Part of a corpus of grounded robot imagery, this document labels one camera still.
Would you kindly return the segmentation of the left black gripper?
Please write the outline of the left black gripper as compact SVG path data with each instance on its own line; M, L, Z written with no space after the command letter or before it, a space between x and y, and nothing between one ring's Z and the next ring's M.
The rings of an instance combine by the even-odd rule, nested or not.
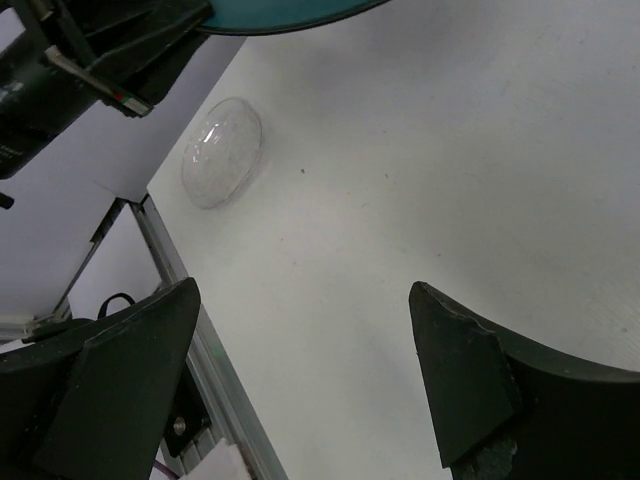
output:
M24 26L1 51L1 178L95 102L130 117L160 103L195 51L208 1L3 1Z

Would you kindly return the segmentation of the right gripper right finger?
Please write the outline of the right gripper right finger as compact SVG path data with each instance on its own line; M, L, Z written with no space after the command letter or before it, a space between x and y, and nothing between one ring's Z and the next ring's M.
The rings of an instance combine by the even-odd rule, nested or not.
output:
M433 286L409 293L440 462L456 479L635 479L639 375L481 317Z

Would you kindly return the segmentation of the teal square plate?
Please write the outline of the teal square plate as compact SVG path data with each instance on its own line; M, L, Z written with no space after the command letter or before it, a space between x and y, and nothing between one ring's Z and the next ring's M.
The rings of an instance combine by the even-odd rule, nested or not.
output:
M211 1L212 16L199 29L214 35L281 34L350 18L384 3L385 0Z

